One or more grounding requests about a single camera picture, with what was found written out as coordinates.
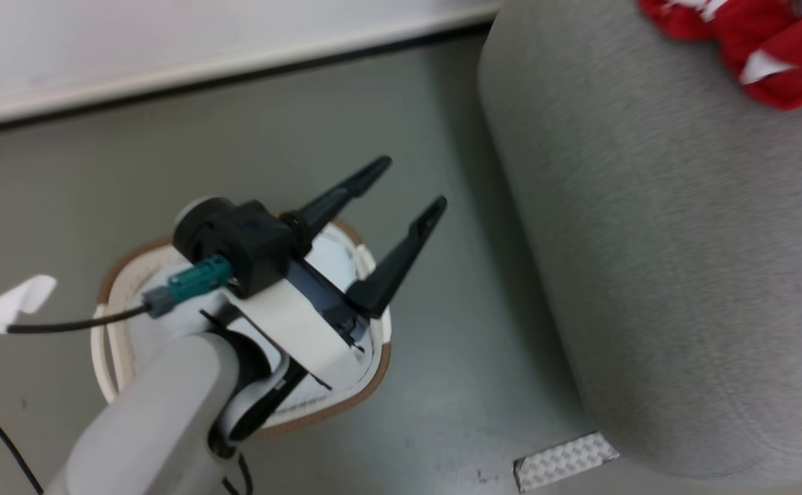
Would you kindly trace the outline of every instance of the gray fabric upholstery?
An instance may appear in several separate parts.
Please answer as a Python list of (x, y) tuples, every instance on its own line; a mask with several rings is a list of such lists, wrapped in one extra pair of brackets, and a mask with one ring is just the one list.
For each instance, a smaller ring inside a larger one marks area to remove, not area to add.
[(802, 110), (633, 0), (510, 0), (480, 91), (609, 441), (675, 476), (802, 480)]

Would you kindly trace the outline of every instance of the black baseboard gap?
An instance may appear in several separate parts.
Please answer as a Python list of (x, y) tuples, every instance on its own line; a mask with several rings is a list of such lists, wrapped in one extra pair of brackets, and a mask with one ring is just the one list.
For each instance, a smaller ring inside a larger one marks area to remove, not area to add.
[(271, 78), (271, 76), (289, 74), (291, 72), (298, 72), (299, 70), (315, 69), (325, 65), (332, 65), (332, 63), (343, 63), (348, 62), (349, 60), (352, 61), (369, 56), (378, 56), (378, 54), (387, 54), (406, 49), (408, 50), (409, 48), (413, 47), (422, 47), (435, 43), (441, 43), (443, 41), (450, 41), (456, 38), (486, 34), (489, 32), (489, 28), (491, 28), (491, 26), (492, 21), (488, 21), (448, 31), (435, 32), (434, 34), (426, 34), (425, 36), (410, 38), (410, 40), (395, 41), (376, 47), (367, 47), (341, 54), (332, 54), (332, 56), (325, 56), (313, 60), (288, 63), (288, 65), (279, 65), (269, 69), (253, 70), (243, 74), (234, 74), (231, 76), (224, 76), (224, 78), (192, 82), (191, 84), (187, 85), (178, 85), (178, 87), (165, 88), (161, 90), (150, 91), (149, 93), (141, 93), (133, 96), (116, 98), (115, 100), (107, 100), (93, 104), (83, 104), (82, 106), (72, 107), (71, 109), (57, 110), (54, 112), (40, 113), (39, 115), (21, 117), (20, 119), (0, 122), (0, 132), (9, 131), (9, 129), (26, 127), (37, 123), (52, 122), (76, 116), (84, 116), (88, 113), (117, 109), (118, 107), (127, 107), (134, 104), (162, 100), (162, 98), (174, 98), (187, 94), (199, 93), (200, 91), (229, 87), (229, 85), (244, 84), (251, 81), (256, 81), (260, 78)]

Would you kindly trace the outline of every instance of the white wall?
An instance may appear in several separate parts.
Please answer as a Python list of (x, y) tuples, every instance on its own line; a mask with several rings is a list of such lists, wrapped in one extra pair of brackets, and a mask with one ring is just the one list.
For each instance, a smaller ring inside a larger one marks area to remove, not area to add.
[(500, 0), (0, 0), (0, 121), (490, 19)]

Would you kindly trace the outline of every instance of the floor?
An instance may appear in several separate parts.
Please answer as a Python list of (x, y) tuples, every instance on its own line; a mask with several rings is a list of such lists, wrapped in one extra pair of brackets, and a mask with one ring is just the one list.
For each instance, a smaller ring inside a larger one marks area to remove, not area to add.
[[(515, 493), (514, 459), (593, 425), (480, 115), (482, 42), (1, 132), (0, 292), (50, 273), (59, 286), (40, 318), (88, 316), (108, 267), (168, 234), (190, 200), (219, 194), (287, 209), (389, 154), (397, 165), (344, 215), (377, 257), (435, 195), (450, 210), (392, 305), (388, 376), (348, 413), (245, 445), (256, 492)], [(44, 483), (104, 406), (87, 338), (0, 338), (0, 423)], [(0, 444), (0, 493), (29, 492)], [(608, 492), (730, 493), (624, 461), (541, 491)]]

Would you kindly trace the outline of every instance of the green cable connector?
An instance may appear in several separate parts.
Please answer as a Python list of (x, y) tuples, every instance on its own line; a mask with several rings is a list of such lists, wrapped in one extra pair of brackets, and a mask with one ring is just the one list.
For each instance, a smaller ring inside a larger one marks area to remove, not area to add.
[(233, 267), (227, 258), (213, 256), (203, 260), (190, 269), (171, 276), (167, 285), (145, 292), (143, 299), (147, 314), (151, 318), (163, 316), (184, 301), (227, 285), (231, 278)]

